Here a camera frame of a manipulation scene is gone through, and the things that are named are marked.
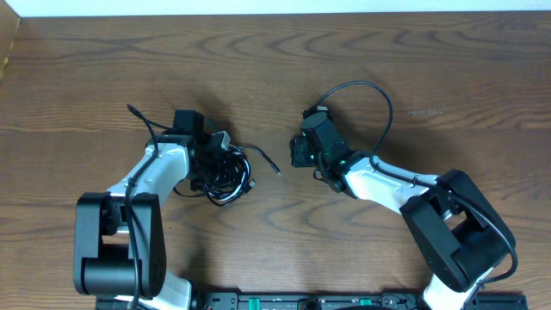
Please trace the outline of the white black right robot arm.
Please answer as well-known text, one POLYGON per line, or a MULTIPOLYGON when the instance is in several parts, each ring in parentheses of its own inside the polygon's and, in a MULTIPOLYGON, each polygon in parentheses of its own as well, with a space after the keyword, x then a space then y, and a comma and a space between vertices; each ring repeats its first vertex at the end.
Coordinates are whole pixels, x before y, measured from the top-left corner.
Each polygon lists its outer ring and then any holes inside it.
POLYGON ((490 282, 516 240, 473 180, 453 169, 439 177, 353 151, 326 111, 306 111, 290 142, 292 165, 337 193, 400 214, 433 276, 422 298, 430 309, 463 309, 490 282))

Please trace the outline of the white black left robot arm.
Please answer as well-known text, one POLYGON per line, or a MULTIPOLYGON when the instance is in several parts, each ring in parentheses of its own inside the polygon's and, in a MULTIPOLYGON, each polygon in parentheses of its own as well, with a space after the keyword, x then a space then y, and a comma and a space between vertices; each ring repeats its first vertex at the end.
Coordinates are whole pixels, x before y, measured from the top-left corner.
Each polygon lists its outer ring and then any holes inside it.
POLYGON ((126 309, 188 309, 189 281, 167 270, 161 208, 185 179, 212 179, 230 148, 227 132, 207 134, 204 118, 177 110, 152 133, 142 159, 104 192, 76 205, 73 283, 81 295, 112 297, 126 309))

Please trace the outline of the cardboard panel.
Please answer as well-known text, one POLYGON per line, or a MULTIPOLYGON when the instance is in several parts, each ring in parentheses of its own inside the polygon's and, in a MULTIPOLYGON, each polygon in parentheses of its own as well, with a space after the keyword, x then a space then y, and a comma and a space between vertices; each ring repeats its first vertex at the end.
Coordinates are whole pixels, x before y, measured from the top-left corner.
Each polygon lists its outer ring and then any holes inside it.
POLYGON ((4 1, 0 3, 0 77, 3 78, 21 17, 4 1))

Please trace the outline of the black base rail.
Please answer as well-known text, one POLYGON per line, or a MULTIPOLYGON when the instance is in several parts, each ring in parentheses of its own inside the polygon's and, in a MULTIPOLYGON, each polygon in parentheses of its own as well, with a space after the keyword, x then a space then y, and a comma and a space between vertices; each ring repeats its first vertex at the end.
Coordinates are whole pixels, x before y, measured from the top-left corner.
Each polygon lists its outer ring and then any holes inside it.
MULTIPOLYGON (((417 294, 355 294, 355 295, 300 295, 300 294, 193 294, 191 310, 305 310, 305 309, 402 309, 421 310, 428 306, 417 294)), ((528 310, 523 295, 483 294, 475 297, 466 310, 528 310)))

